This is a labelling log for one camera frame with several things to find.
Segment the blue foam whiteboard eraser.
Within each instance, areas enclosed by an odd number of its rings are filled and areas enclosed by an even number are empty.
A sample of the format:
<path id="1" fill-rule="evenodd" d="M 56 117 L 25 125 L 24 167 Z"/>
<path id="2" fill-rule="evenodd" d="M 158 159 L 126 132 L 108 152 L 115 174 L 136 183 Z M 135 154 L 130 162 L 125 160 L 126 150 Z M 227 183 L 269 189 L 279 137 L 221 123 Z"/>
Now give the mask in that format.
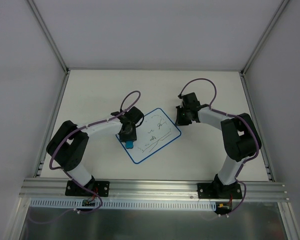
<path id="1" fill-rule="evenodd" d="M 125 147 L 126 147 L 127 149 L 132 149 L 132 148 L 134 147 L 134 142 L 133 142 L 133 141 L 127 141 L 127 142 L 125 143 Z"/>

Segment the blue-framed small whiteboard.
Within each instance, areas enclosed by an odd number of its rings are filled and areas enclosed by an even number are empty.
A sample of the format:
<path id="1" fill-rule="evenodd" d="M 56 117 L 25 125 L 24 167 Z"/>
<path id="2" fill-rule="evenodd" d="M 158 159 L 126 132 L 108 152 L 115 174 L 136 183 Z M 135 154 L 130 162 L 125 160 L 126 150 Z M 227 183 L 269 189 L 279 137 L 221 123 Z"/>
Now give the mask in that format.
<path id="1" fill-rule="evenodd" d="M 133 148 L 127 148 L 124 142 L 121 146 L 137 165 L 181 135 L 182 132 L 170 117 L 161 108 L 156 108 L 144 116 L 142 125 L 136 129 L 137 140 L 133 142 Z"/>

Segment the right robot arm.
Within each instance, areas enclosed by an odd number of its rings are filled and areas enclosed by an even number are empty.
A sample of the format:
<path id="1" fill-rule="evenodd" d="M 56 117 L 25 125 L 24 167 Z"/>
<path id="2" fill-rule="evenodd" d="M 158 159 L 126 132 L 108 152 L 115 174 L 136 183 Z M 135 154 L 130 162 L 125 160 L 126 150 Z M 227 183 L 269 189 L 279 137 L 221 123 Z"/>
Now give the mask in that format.
<path id="1" fill-rule="evenodd" d="M 188 126 L 193 122 L 210 125 L 222 133 L 226 158 L 221 170 L 210 184 L 197 184 L 200 199 L 241 199 L 237 180 L 245 162 L 259 153 L 261 139 L 247 113 L 232 115 L 200 104 L 194 92 L 179 94 L 181 104 L 176 107 L 177 126 Z"/>

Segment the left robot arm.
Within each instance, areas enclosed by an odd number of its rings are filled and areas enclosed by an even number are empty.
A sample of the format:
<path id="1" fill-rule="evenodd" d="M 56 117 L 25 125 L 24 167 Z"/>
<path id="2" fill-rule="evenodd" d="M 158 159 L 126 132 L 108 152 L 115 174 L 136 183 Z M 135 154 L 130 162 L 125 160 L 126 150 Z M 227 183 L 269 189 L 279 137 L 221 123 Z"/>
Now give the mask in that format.
<path id="1" fill-rule="evenodd" d="M 51 162 L 57 162 L 70 180 L 65 195 L 75 197 L 106 197 L 109 183 L 96 181 L 85 168 L 82 159 L 92 135 L 118 136 L 128 149 L 134 147 L 137 140 L 137 128 L 143 123 L 145 115 L 135 106 L 128 111 L 111 113 L 109 119 L 79 126 L 70 120 L 62 123 L 46 147 Z"/>

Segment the right aluminium frame post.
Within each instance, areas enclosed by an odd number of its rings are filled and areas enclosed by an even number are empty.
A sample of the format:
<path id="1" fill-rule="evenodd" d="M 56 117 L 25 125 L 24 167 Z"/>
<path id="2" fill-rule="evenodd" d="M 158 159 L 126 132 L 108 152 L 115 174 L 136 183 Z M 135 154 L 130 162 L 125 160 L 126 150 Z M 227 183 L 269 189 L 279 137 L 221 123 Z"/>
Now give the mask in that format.
<path id="1" fill-rule="evenodd" d="M 241 71 L 245 96 L 263 143 L 262 156 L 275 182 L 285 182 L 286 179 L 281 166 L 281 157 L 278 155 L 280 151 L 276 149 L 280 146 L 276 137 L 278 123 L 283 120 L 283 115 L 275 113 L 281 103 L 281 100 L 275 102 L 275 97 L 279 96 L 277 86 L 280 81 L 276 80 L 279 76 L 277 67 L 279 60 L 275 56 L 276 44 L 271 42 L 280 21 L 292 3 L 292 0 L 279 2 Z"/>

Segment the aluminium frame post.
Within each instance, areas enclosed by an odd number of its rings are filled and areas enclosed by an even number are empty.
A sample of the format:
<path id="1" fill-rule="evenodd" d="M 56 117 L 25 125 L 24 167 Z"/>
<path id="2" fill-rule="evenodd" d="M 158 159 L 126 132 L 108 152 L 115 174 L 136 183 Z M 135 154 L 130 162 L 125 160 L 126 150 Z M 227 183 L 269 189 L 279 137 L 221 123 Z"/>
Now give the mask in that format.
<path id="1" fill-rule="evenodd" d="M 37 159 L 34 167 L 32 168 L 33 177 L 38 178 L 41 175 L 46 157 L 46 146 L 48 145 L 50 137 L 52 136 L 58 111 L 60 109 L 61 100 L 69 78 L 69 68 L 62 57 L 62 54 L 46 24 L 46 21 L 44 20 L 42 12 L 38 7 L 38 2 L 36 0 L 27 0 L 26 4 L 34 17 L 40 32 L 42 33 L 44 42 L 47 44 L 49 52 L 53 55 L 52 63 L 54 64 L 53 67 L 40 67 L 42 75 L 49 81 L 50 90 L 46 90 L 43 95 L 49 101 L 49 110 L 47 111 L 48 117 L 47 123 L 44 124 L 44 135 Z"/>
<path id="2" fill-rule="evenodd" d="M 280 81 L 276 80 L 279 76 L 277 67 L 279 60 L 275 56 L 276 44 L 271 42 L 280 21 L 292 3 L 292 0 L 279 2 L 241 71 L 245 96 L 263 143 L 262 156 L 275 182 L 285 182 L 286 179 L 281 166 L 281 157 L 278 155 L 280 151 L 276 149 L 280 146 L 276 137 L 278 123 L 283 120 L 283 115 L 275 113 L 281 103 L 281 100 L 275 102 L 275 97 L 279 96 L 277 86 Z"/>

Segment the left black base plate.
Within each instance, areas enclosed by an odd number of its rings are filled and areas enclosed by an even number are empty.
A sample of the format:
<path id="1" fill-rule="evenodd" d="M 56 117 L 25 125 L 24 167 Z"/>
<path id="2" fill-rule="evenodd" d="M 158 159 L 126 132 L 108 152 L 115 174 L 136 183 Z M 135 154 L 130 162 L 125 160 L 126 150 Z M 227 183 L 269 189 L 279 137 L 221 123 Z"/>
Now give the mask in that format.
<path id="1" fill-rule="evenodd" d="M 64 194 L 71 197 L 91 197 L 93 195 L 92 192 L 94 192 L 100 197 L 108 197 L 109 190 L 109 181 L 91 179 L 86 185 L 80 187 L 73 180 L 69 180 Z"/>

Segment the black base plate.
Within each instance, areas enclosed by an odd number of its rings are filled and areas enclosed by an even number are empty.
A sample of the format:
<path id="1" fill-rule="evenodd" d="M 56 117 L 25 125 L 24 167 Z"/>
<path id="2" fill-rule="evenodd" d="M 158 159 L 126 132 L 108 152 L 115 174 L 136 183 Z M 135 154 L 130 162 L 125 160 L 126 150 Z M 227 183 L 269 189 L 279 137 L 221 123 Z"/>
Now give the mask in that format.
<path id="1" fill-rule="evenodd" d="M 80 187 L 73 180 L 69 180 L 64 194 L 71 197 L 91 197 L 93 195 L 92 192 L 94 192 L 100 197 L 108 197 L 109 190 L 109 181 L 91 179 L 86 185 Z"/>
<path id="2" fill-rule="evenodd" d="M 241 186 L 235 182 L 231 185 L 219 185 L 211 183 L 198 183 L 197 194 L 199 199 L 230 199 L 241 200 L 243 198 Z"/>

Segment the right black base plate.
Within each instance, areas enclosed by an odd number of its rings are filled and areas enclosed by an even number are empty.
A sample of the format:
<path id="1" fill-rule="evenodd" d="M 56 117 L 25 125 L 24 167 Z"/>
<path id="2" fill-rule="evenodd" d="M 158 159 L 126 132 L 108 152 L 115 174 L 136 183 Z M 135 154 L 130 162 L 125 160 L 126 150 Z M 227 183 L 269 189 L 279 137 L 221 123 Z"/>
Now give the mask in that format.
<path id="1" fill-rule="evenodd" d="M 235 182 L 231 185 L 219 185 L 211 183 L 198 183 L 197 194 L 199 199 L 230 199 L 241 200 L 243 198 L 241 186 Z"/>

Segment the aluminium mounting rail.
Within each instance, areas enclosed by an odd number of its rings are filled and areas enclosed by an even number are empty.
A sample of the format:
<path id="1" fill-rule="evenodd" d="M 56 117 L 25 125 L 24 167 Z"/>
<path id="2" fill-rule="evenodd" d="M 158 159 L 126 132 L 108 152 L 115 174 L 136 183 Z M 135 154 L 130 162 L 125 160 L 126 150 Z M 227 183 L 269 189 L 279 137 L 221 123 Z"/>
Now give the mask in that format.
<path id="1" fill-rule="evenodd" d="M 19 197 L 62 198 L 65 196 L 66 178 L 26 178 L 21 186 Z M 197 201 L 195 181 L 176 180 L 109 180 L 109 198 L 120 200 L 163 200 Z M 248 181 L 246 202 L 290 202 L 286 186 L 280 182 Z"/>

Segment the left aluminium frame post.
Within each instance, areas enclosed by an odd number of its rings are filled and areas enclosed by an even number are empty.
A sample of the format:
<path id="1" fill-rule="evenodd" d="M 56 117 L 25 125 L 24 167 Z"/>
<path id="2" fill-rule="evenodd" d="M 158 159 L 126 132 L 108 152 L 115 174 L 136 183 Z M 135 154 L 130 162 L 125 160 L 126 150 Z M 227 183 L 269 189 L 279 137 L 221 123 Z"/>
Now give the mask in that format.
<path id="1" fill-rule="evenodd" d="M 42 75 L 49 81 L 50 90 L 46 90 L 43 95 L 49 101 L 49 110 L 47 111 L 48 117 L 47 123 L 44 124 L 44 135 L 37 159 L 34 167 L 32 168 L 33 177 L 38 178 L 41 175 L 46 157 L 46 146 L 48 145 L 50 137 L 52 136 L 58 111 L 60 109 L 61 100 L 69 78 L 69 68 L 62 57 L 62 54 L 46 24 L 46 21 L 44 20 L 42 12 L 38 7 L 38 2 L 36 0 L 27 0 L 26 4 L 34 17 L 40 32 L 42 33 L 44 42 L 47 44 L 49 52 L 53 55 L 52 63 L 54 64 L 53 67 L 40 67 Z"/>

